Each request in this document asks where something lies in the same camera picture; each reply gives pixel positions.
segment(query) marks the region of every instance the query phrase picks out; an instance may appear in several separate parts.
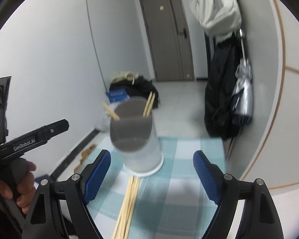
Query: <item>blue and white tablecloth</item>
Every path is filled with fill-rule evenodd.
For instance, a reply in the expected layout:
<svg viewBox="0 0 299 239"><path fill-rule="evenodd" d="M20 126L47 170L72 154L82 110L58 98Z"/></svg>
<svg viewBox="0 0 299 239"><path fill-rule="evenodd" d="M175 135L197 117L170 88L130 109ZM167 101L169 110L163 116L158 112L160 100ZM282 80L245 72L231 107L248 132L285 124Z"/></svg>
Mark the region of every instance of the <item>blue and white tablecloth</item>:
<svg viewBox="0 0 299 239"><path fill-rule="evenodd" d="M160 138L164 164L155 175L141 179L129 239L201 238L216 205L210 201L193 167L193 154L202 150L225 173L221 139ZM102 149L112 163L96 199L88 209L104 239L112 237L125 195L129 174L109 136L85 160L95 160Z"/></svg>

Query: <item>baseboard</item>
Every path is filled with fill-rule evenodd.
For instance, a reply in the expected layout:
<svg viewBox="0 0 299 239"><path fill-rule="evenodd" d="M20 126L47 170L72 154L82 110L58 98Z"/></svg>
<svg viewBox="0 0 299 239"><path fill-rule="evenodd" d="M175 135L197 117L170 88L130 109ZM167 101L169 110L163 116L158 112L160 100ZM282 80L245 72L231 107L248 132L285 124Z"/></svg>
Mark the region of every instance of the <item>baseboard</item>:
<svg viewBox="0 0 299 239"><path fill-rule="evenodd" d="M197 77L196 81L207 81L208 78L207 77Z"/></svg>
<svg viewBox="0 0 299 239"><path fill-rule="evenodd" d="M51 173L50 178L56 181L62 172L69 166L69 164L76 158L76 156L92 141L93 138L100 131L97 129L92 130L77 146L63 159L63 161L56 167L56 169Z"/></svg>

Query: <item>gray door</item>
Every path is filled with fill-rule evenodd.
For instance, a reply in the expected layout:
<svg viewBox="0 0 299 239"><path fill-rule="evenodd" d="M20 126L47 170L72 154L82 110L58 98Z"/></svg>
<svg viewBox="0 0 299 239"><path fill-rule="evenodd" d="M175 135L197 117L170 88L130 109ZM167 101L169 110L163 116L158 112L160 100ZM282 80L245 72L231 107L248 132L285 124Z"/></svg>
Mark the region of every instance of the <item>gray door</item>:
<svg viewBox="0 0 299 239"><path fill-rule="evenodd" d="M181 0L141 0L157 81L193 80L192 52Z"/></svg>

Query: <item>black backpack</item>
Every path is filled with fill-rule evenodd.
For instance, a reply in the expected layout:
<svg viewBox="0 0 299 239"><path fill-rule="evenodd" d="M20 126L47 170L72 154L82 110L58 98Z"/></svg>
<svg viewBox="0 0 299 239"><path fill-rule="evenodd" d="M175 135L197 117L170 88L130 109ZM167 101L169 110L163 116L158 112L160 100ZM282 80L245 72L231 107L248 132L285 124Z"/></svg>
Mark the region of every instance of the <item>black backpack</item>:
<svg viewBox="0 0 299 239"><path fill-rule="evenodd" d="M241 45L234 35L216 46L205 89L204 120L211 137L227 140L238 135L239 126L232 124L230 103L241 57Z"/></svg>
<svg viewBox="0 0 299 239"><path fill-rule="evenodd" d="M152 81L148 81L144 79L143 76L139 76L134 81L122 80L116 83L111 83L110 91L117 89L125 89L127 94L131 97L133 96L141 96L147 99L150 95L150 92L155 93L155 99L153 103L153 108L156 109L158 107L158 91L152 84Z"/></svg>

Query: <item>white container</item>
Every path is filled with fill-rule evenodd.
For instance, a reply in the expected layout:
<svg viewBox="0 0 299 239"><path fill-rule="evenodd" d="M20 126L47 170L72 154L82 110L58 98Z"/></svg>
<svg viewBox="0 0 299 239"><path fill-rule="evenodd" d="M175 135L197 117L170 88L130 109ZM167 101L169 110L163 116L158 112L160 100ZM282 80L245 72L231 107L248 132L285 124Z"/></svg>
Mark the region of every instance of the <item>white container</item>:
<svg viewBox="0 0 299 239"><path fill-rule="evenodd" d="M137 177L156 173L163 165L163 154L156 134L152 113L143 117L146 100L133 97L122 102L111 120L110 138L120 152L125 169Z"/></svg>

